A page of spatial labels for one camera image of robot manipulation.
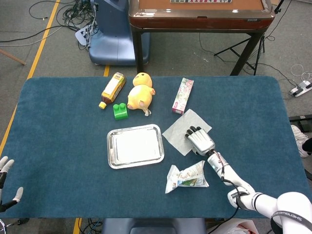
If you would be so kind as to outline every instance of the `white robotic arm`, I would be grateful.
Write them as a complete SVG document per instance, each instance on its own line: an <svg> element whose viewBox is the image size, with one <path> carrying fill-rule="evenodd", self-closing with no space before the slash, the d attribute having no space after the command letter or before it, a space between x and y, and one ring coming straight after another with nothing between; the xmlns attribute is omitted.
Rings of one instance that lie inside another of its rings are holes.
<svg viewBox="0 0 312 234"><path fill-rule="evenodd" d="M282 227L283 234L312 234L312 204L305 195L289 192L276 199L263 193L256 193L215 150L214 141L203 129L191 126L185 137L194 146L194 152L208 156L208 163L221 181L236 187L228 193L228 200L232 206L256 211L271 218L271 224Z"/></svg>

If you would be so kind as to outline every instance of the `yellow plush toy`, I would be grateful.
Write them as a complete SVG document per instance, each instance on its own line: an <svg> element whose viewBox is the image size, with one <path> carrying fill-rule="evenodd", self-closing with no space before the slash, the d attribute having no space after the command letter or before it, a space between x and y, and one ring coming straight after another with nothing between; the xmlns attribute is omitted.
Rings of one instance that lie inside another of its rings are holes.
<svg viewBox="0 0 312 234"><path fill-rule="evenodd" d="M141 72L133 79L133 85L134 88L128 95L128 109L141 109L145 116L150 115L152 112L148 107L152 102L152 95L155 95L151 77L147 73Z"/></svg>

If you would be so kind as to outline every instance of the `yellow floor line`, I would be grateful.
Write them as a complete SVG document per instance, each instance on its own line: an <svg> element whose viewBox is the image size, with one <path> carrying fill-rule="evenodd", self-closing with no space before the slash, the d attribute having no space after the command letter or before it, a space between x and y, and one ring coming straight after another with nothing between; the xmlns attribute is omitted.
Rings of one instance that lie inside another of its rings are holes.
<svg viewBox="0 0 312 234"><path fill-rule="evenodd" d="M103 76L104 76L104 77L107 77L108 74L109 74L109 65L106 65L106 66L105 66L105 69L104 69L104 74L103 74Z"/></svg>
<svg viewBox="0 0 312 234"><path fill-rule="evenodd" d="M82 218L76 218L73 234L80 234L81 222L82 222Z"/></svg>
<svg viewBox="0 0 312 234"><path fill-rule="evenodd" d="M52 25L52 22L53 22L55 13L56 13L57 8L58 8L58 6L59 6L59 1L60 1L60 0L56 0L56 3L54 4L53 10L52 10L52 12L51 12L51 16L50 16L50 19L49 19L49 22L48 22L48 25L46 26L46 28L50 28L51 25ZM44 34L43 34L43 36L42 36L42 38L47 37L49 31L50 31L49 29L45 30L45 31L44 31ZM45 44L45 41L46 41L46 39L43 39L43 40L41 41L41 43L40 43L40 46L39 46L39 48L38 48L38 50L37 50L37 53L36 53L36 56L35 56L33 65L31 66L30 71L29 71L29 73L28 73L27 79L30 79L31 77L33 77L33 74L34 74L34 72L35 72L37 63L38 63L38 61L39 61L41 52L42 52L43 47L44 47L44 44ZM8 138L10 129L11 129L11 125L12 125L12 122L13 122L13 119L14 119L15 111L16 111L16 106L15 106L14 112L13 112L13 114L12 114L12 116L11 116L9 125L8 125L8 127L6 128L6 131L5 131L5 133L4 133L4 136L3 136L3 139L2 139L2 142L1 142L1 145L0 145L0 157L1 157L2 151L3 151L3 149L4 149L4 145L5 145L5 143L6 143L6 140L7 140L7 138Z"/></svg>

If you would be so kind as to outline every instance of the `wooden stick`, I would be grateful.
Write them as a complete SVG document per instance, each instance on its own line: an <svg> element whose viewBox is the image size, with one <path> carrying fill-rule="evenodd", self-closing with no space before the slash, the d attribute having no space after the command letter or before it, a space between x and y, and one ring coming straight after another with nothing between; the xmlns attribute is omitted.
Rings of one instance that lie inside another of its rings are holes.
<svg viewBox="0 0 312 234"><path fill-rule="evenodd" d="M26 62L24 62L24 61L18 59L17 57L15 57L15 56L9 54L8 52L5 52L5 51L3 51L3 50L0 49L0 53L3 54L3 55L8 56L8 57L11 58L11 59L14 59L15 61L17 61L17 62L19 62L19 63L21 63L21 64L23 64L23 65L26 65Z"/></svg>

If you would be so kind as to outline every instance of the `green lego block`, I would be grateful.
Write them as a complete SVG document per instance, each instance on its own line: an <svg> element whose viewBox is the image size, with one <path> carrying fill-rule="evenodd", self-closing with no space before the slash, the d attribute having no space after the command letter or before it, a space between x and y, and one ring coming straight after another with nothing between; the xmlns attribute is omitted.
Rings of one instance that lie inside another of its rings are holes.
<svg viewBox="0 0 312 234"><path fill-rule="evenodd" d="M115 104L113 106L115 120L128 118L127 106L125 103Z"/></svg>

